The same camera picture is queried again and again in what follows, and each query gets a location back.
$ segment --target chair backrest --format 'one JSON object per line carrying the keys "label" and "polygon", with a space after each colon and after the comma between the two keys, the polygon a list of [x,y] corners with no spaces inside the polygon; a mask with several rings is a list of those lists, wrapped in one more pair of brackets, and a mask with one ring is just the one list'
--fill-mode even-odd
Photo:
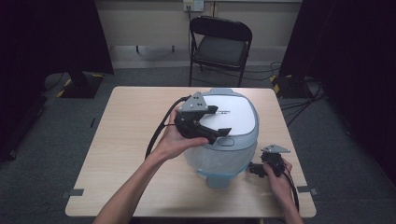
{"label": "chair backrest", "polygon": [[216,17],[199,16],[191,20],[190,31],[193,34],[208,35],[238,41],[251,42],[253,34],[240,21],[229,21]]}

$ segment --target gray carpet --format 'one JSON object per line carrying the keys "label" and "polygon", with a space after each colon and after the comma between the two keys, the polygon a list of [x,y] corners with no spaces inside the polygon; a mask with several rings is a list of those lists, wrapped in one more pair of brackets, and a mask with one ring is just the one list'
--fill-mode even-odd
{"label": "gray carpet", "polygon": [[[271,88],[265,79],[271,72],[249,72],[270,70],[269,66],[247,70],[247,78],[263,80],[244,79],[242,87]],[[68,78],[64,75],[44,93],[48,101],[21,141],[17,159],[0,163],[0,223],[92,223],[92,217],[68,217],[64,213],[67,199],[60,196],[74,187],[111,91],[117,86],[187,86],[188,71],[188,67],[118,69],[115,76],[105,76],[94,99],[56,98]],[[207,70],[200,73],[199,68],[194,74],[214,76]],[[60,76],[50,76],[46,86],[56,84]],[[237,78],[220,75],[211,81],[234,86]],[[279,99],[282,107],[298,102],[305,99]],[[286,122],[298,108],[284,111]],[[289,130],[308,185],[318,191],[313,196],[317,215],[305,223],[396,223],[394,186],[364,148],[349,137],[341,116],[325,97],[307,107]],[[265,222],[282,223],[278,219]]]}

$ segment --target hand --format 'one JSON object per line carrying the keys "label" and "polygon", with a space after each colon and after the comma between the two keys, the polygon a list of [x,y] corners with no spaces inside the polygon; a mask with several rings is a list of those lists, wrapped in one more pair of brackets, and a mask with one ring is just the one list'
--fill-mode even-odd
{"label": "hand", "polygon": [[170,114],[168,126],[163,132],[163,137],[153,151],[153,153],[159,153],[164,160],[173,159],[190,147],[199,147],[209,143],[203,137],[187,139],[181,136],[174,125],[176,113],[177,108]]}
{"label": "hand", "polygon": [[[286,168],[291,172],[291,164],[283,158],[282,160],[285,163]],[[265,163],[263,167],[265,173],[268,174],[271,191],[274,193],[279,205],[282,208],[285,208],[285,206],[294,206],[294,200],[291,196],[291,186],[288,179],[284,175],[276,177],[273,168],[267,163]]]}

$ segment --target wooden table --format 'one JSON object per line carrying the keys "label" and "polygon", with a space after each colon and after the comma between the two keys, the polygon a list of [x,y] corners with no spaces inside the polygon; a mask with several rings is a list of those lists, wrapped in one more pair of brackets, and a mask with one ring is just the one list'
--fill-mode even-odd
{"label": "wooden table", "polygon": [[[96,216],[107,200],[143,162],[149,140],[168,108],[182,96],[208,88],[117,87],[81,168],[65,212],[71,217]],[[282,156],[293,165],[296,187],[306,181],[274,92],[233,89],[245,95],[260,117],[258,148],[277,144],[291,150]],[[316,208],[309,192],[299,193],[302,217]],[[211,189],[183,155],[166,162],[152,178],[134,213],[136,217],[281,217],[267,178],[242,172],[227,189]]]}

